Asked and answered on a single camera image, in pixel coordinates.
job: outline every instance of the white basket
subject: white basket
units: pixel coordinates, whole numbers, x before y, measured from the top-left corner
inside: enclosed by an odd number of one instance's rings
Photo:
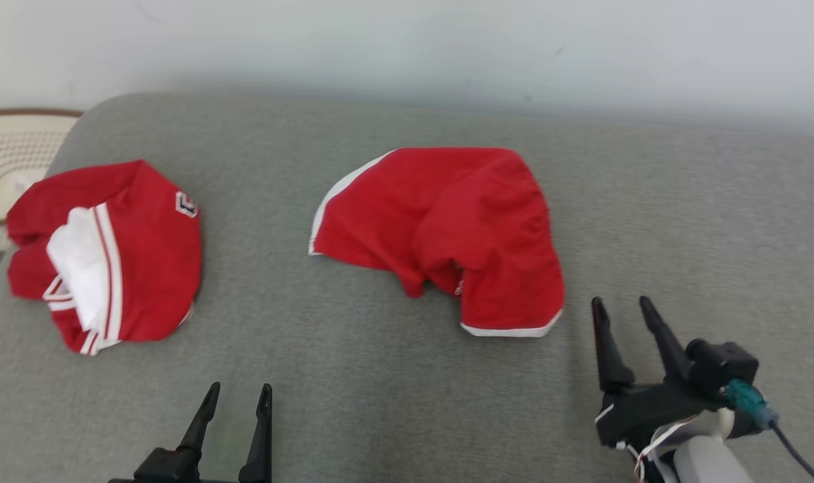
[[[79,116],[63,110],[0,110],[0,251],[10,246],[4,224],[8,210],[31,184],[45,177]]]

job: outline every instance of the white trim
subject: white trim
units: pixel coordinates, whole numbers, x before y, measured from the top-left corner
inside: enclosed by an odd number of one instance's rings
[[[192,315],[194,315],[194,314],[195,314],[195,303],[192,302],[189,305],[189,310],[186,311],[186,315],[183,315],[183,320],[180,321],[180,323],[177,324],[177,326],[180,326],[180,324],[183,324],[183,322],[188,321],[189,319],[191,319]]]
[[[62,302],[49,302],[48,309],[52,312],[61,312],[62,310],[69,310],[76,308],[76,301],[69,299]]]
[[[60,290],[61,288],[66,288],[65,285],[63,285],[63,282],[64,282],[63,278],[61,278],[60,274],[58,274],[58,276],[55,277],[54,280],[52,280],[51,284],[48,285],[46,291],[42,293],[42,299],[44,299],[47,302],[51,300],[66,301],[72,299],[72,295],[69,292],[56,293],[57,290]]]
[[[103,232],[105,251],[109,256],[109,280],[111,282],[111,300],[109,301],[109,314],[103,339],[106,342],[119,340],[121,334],[121,316],[123,314],[123,274],[121,271],[121,254],[117,248],[115,230],[111,226],[109,208],[105,203],[95,208],[99,227]]]
[[[559,309],[559,313],[556,314],[553,318],[547,322],[546,326],[542,327],[533,327],[533,328],[509,328],[509,329],[495,329],[495,328],[475,328],[469,327],[468,325],[461,322],[461,327],[463,327],[467,332],[473,334],[477,337],[543,337],[547,335],[550,328],[553,327],[553,324],[559,320],[559,317],[562,315],[562,310]]]
[[[310,256],[320,256],[321,253],[314,250],[314,241],[317,239],[317,232],[320,231],[320,225],[323,224],[323,215],[326,212],[326,205],[329,204],[329,201],[334,197],[338,196],[342,191],[346,189],[346,187],[350,186],[356,178],[360,176],[360,174],[366,172],[368,169],[372,168],[377,162],[383,161],[388,155],[391,155],[395,151],[389,151],[388,153],[374,159],[372,161],[367,162],[361,168],[353,171],[351,174],[346,175],[345,177],[341,178],[337,183],[334,184],[333,187],[329,189],[329,192],[326,193],[326,196],[323,197],[323,201],[320,202],[320,206],[317,208],[317,212],[314,214],[314,222],[311,224],[311,238],[308,241],[308,254]]]
[[[79,354],[91,354],[93,355],[93,351],[91,351],[91,344],[93,343],[93,338],[97,336],[97,331],[95,330],[88,330],[87,337],[85,337],[85,342],[82,343],[82,348],[79,349]]]
[[[105,328],[108,327],[108,324],[109,324],[109,310],[110,310],[109,305],[111,303],[111,272],[110,272],[111,267],[109,266],[109,248],[107,246],[107,242],[105,241],[105,235],[103,233],[103,228],[101,226],[102,223],[100,222],[100,220],[98,219],[98,216],[97,216],[96,207],[90,208],[88,210],[88,214],[91,215],[91,217],[93,217],[93,226],[97,230],[97,235],[99,235],[99,244],[100,244],[100,247],[103,248],[103,250],[102,250],[103,262],[105,263],[105,266],[106,266],[106,277],[108,278],[108,280],[105,281],[105,286],[106,286],[106,290],[108,290],[108,294],[106,294],[106,297],[105,297],[106,298],[106,301],[105,301],[106,307],[105,307],[105,310],[104,310],[105,313],[103,314],[103,320],[102,320],[103,324],[102,324],[102,327],[98,328],[98,330],[97,329],[92,329],[93,332],[99,333],[102,336],[102,334],[105,333]]]

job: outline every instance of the black cable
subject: black cable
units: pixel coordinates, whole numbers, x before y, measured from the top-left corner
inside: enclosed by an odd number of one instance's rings
[[[794,446],[792,446],[791,443],[789,443],[788,438],[785,437],[785,433],[780,429],[780,426],[777,425],[776,421],[771,421],[771,429],[774,430],[775,433],[777,433],[777,437],[780,438],[780,441],[782,441],[783,445],[785,446],[785,449],[788,450],[790,455],[797,460],[797,462],[800,464],[800,466],[803,467],[804,470],[806,470],[806,473],[809,473],[809,476],[814,478],[814,468],[812,468],[812,466],[809,465],[805,459],[803,459],[800,453],[797,452],[796,449],[794,449]]]

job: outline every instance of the grey couch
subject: grey couch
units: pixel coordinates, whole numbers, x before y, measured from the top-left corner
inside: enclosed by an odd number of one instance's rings
[[[306,256],[321,197],[401,146],[505,146],[547,196],[567,282],[543,339],[479,339],[458,305]],[[0,266],[0,483],[131,477],[222,382],[201,473],[233,479],[260,386],[279,482],[628,481],[597,443],[589,300],[640,380],[662,375],[637,309],[682,342],[735,340],[814,464],[814,138],[599,125],[233,95],[128,95],[78,122],[51,173],[149,160],[202,207],[195,317],[96,358],[60,342]],[[731,444],[760,481],[803,481],[772,434]]]

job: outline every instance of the red fabric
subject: red fabric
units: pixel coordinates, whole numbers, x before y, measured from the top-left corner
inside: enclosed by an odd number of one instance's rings
[[[101,226],[100,235],[111,229],[119,254],[121,306],[109,308],[118,310],[118,339],[164,339],[183,321],[201,280],[201,218],[196,206],[194,216],[179,208],[181,194],[143,160],[76,169],[34,184],[7,214],[10,238],[20,246],[7,271],[12,293],[42,299],[57,277],[48,239],[72,208],[104,204],[110,226]],[[65,343],[79,352],[84,334],[71,316],[75,310],[52,313]]]
[[[330,194],[313,252],[392,271],[411,297],[428,279],[449,294],[462,281],[462,324],[476,335],[540,336],[560,314],[549,210],[516,152],[395,150]]]

